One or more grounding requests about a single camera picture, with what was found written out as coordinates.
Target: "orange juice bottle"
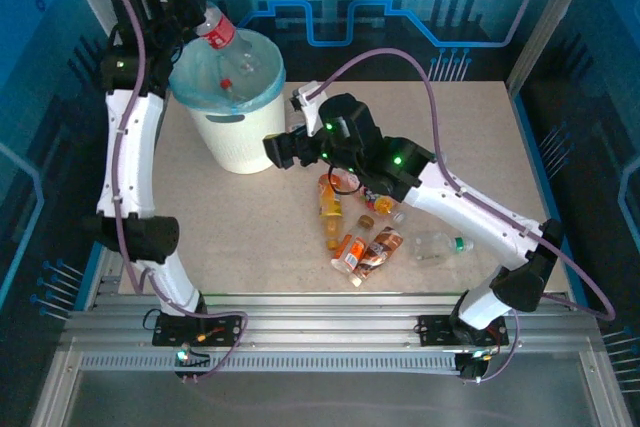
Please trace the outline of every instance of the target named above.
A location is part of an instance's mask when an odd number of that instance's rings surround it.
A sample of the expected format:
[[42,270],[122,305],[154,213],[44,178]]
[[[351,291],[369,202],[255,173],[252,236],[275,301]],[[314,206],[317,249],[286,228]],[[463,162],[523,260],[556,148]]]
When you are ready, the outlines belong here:
[[340,247],[333,254],[331,265],[344,274],[351,274],[362,259],[373,224],[371,217],[361,215],[358,223],[342,239]]
[[[331,176],[331,183],[340,190],[340,178]],[[327,249],[336,250],[342,240],[342,205],[340,196],[329,185],[329,176],[321,175],[318,179],[318,198],[320,199],[320,222],[327,242]]]

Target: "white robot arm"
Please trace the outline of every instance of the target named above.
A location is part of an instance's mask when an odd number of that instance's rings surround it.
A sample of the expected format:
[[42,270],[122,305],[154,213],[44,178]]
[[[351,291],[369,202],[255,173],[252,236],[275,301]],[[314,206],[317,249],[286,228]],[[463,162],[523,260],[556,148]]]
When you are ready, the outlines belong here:
[[[161,299],[162,311],[183,316],[184,312],[199,312],[203,302],[178,256],[178,222],[174,218],[155,216],[151,179],[155,140],[168,95],[172,57],[182,45],[196,37],[193,28],[204,21],[206,0],[129,2],[141,24],[146,51],[145,75],[135,103],[128,110],[137,80],[139,46],[123,1],[112,0],[118,25],[101,65],[109,116],[105,181],[97,215],[86,219],[85,227],[105,246],[120,251],[116,214],[121,216],[131,264],[142,272],[142,278],[153,275],[157,288],[171,300],[170,304]],[[114,166],[118,137],[119,156],[117,166]],[[115,186],[111,182],[114,168],[118,178]]]
[[[189,281],[178,257],[177,221],[154,215],[152,163],[172,55],[182,44],[195,38],[193,28],[204,20],[206,0],[130,1],[140,20],[145,45],[150,46],[144,88],[128,113],[126,128],[122,131],[121,120],[127,115],[126,105],[136,80],[137,49],[121,0],[112,0],[119,21],[115,31],[122,44],[116,45],[112,36],[102,64],[109,111],[105,179],[111,178],[112,153],[119,135],[122,137],[121,160],[117,165],[118,185],[114,189],[105,180],[98,215],[90,228],[103,244],[119,250],[115,228],[117,202],[134,265],[143,272],[152,272],[158,288],[171,300],[172,304],[162,302],[163,312],[182,315],[172,305],[196,312],[202,305],[201,295]],[[308,100],[317,88],[317,83],[309,83],[295,96],[305,115],[306,127],[265,139],[271,160],[286,168],[293,164],[294,156],[299,157],[303,165],[323,158],[330,165],[350,168],[374,192],[391,195],[434,214],[491,249],[499,267],[480,286],[465,293],[452,314],[452,324],[459,326],[457,333],[466,342],[474,343],[474,338],[481,335],[478,332],[511,308],[535,309],[555,257],[460,192],[473,193],[554,245],[562,240],[559,224],[548,221],[539,225],[508,211],[460,181],[456,181],[459,188],[454,190],[433,154],[407,139],[383,138],[368,108],[349,94],[327,99],[323,92]],[[332,129],[327,128],[330,124],[334,126]]]
[[525,232],[555,246],[563,238],[560,224],[549,220],[541,225],[522,217],[452,176],[458,184],[454,189],[434,154],[408,139],[383,138],[365,104],[349,94],[331,98],[324,92],[310,95],[318,88],[317,82],[311,82],[292,99],[294,108],[305,115],[306,128],[264,140],[274,164],[288,168],[293,157],[303,166],[323,159],[354,172],[373,192],[429,212],[490,249],[498,267],[461,297],[450,319],[454,332],[465,343],[473,344],[491,322],[512,308],[535,310],[556,257],[463,194],[471,194],[516,221]]

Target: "bucket handle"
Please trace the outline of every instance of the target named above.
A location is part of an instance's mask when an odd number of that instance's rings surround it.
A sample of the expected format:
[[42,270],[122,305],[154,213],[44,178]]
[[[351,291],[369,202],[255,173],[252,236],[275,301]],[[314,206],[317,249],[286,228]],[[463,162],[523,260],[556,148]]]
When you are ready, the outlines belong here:
[[236,115],[206,115],[205,116],[209,122],[214,122],[216,124],[235,124],[237,122],[242,122],[244,120],[244,114],[236,114]]

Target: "beige tabletop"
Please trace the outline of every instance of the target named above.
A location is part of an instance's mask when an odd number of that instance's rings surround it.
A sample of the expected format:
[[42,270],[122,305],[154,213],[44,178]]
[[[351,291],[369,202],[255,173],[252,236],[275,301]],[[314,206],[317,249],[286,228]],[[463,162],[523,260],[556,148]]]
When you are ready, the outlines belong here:
[[[301,84],[287,83],[285,96]],[[545,220],[547,215],[502,82],[436,82],[442,149],[450,171],[505,207]],[[383,135],[402,136],[433,151],[428,100],[419,82],[336,82],[329,95],[350,92],[365,102]],[[180,222],[178,251],[194,285],[204,293],[433,292],[458,293],[496,268],[482,247],[429,266],[401,246],[360,288],[329,264],[317,218],[316,183],[327,166],[271,167],[253,175],[220,168],[186,109],[169,102],[153,166],[158,215]],[[345,228],[363,213],[343,200]],[[409,206],[404,234],[456,232]],[[376,218],[374,231],[385,225]],[[566,292],[558,264],[547,291]],[[132,292],[123,281],[121,293]]]

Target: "trash bin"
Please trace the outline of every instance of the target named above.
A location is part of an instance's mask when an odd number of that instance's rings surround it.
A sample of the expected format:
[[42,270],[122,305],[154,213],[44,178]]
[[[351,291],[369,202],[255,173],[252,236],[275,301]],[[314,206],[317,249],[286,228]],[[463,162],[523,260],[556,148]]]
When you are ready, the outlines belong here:
[[[222,168],[253,174],[273,165],[262,139],[285,130],[285,71],[278,47],[250,30],[236,35],[251,42],[260,68],[243,76],[203,39],[189,43],[174,66],[171,90],[191,114],[200,136]],[[220,82],[229,79],[232,94]]]

